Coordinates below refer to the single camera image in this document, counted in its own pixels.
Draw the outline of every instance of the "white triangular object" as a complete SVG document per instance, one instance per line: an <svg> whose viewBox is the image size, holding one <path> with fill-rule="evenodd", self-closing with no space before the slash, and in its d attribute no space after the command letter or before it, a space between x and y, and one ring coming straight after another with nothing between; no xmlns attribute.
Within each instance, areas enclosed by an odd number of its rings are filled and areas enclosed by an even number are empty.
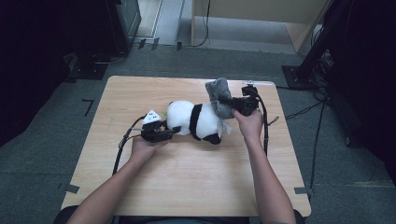
<svg viewBox="0 0 396 224"><path fill-rule="evenodd" d="M161 120L161 116L159 116L157 113L155 113L154 110L150 110L148 112L148 114L146 115L146 117L143 119L142 123L143 124L148 124L148 123L152 123L154 121L157 120Z"/></svg>

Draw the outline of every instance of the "wooden table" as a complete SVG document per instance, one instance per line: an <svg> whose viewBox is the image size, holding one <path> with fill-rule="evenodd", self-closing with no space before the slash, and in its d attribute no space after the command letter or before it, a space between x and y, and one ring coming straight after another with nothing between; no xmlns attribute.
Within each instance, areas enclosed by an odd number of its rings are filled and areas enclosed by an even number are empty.
<svg viewBox="0 0 396 224"><path fill-rule="evenodd" d="M71 185L77 194L66 192L62 208L80 204L111 177L118 144L132 123L154 109L161 113L175 100L195 104L209 102L205 83L212 80L166 77L111 77L93 119ZM242 81L229 80L232 96L242 96ZM268 111L268 158L293 207L303 216L311 208L275 85L257 86ZM258 215L248 152L235 119L223 132L222 142L213 146L192 136L174 135L142 168L115 215L120 216L206 216L256 217ZM120 167L128 160L132 141L123 150Z"/></svg>
<svg viewBox="0 0 396 224"><path fill-rule="evenodd" d="M213 0L209 17L285 22L296 52L301 52L332 0ZM206 17L208 0L193 0L191 44L194 45L195 17Z"/></svg>

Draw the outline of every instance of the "gray floor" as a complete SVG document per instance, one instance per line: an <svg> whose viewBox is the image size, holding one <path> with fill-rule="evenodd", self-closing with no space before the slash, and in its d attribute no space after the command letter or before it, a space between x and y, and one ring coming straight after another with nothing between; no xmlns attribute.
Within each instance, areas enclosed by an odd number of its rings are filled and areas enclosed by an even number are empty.
<svg viewBox="0 0 396 224"><path fill-rule="evenodd" d="M160 25L161 21L157 34L163 29ZM109 77L226 77L270 80L286 86L280 66L299 65L304 56L281 51L134 47L123 61L107 68L103 80L63 83L28 129L0 148L0 223L53 221L64 198L59 186L71 179ZM285 115L317 101L310 91L278 93ZM84 114L89 103L82 99L94 100L87 117ZM288 120L307 186L319 112L315 107ZM345 146L343 129L331 105L324 108L319 133L314 192L312 214L306 223L395 223L396 188L383 163L367 149ZM258 223L258 219L254 217L251 222Z"/></svg>

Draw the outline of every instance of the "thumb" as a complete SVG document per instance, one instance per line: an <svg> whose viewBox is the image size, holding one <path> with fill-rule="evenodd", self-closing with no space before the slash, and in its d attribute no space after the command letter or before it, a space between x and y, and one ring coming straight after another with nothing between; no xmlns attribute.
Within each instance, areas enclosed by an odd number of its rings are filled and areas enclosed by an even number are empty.
<svg viewBox="0 0 396 224"><path fill-rule="evenodd" d="M236 118L236 120L241 120L242 116L241 113L239 113L239 111L237 111L236 109L232 109L231 113L233 113L233 116Z"/></svg>

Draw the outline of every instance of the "stuffed animal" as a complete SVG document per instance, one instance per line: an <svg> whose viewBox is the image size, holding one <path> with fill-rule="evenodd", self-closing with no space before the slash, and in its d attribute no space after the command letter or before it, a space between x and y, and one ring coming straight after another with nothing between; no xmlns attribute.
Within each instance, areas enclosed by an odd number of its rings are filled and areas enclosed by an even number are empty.
<svg viewBox="0 0 396 224"><path fill-rule="evenodd" d="M166 111L168 129L181 127L177 134L191 135L198 141L205 140L213 145L221 142L223 128L230 127L220 119L210 103L195 105L190 101L174 101Z"/></svg>

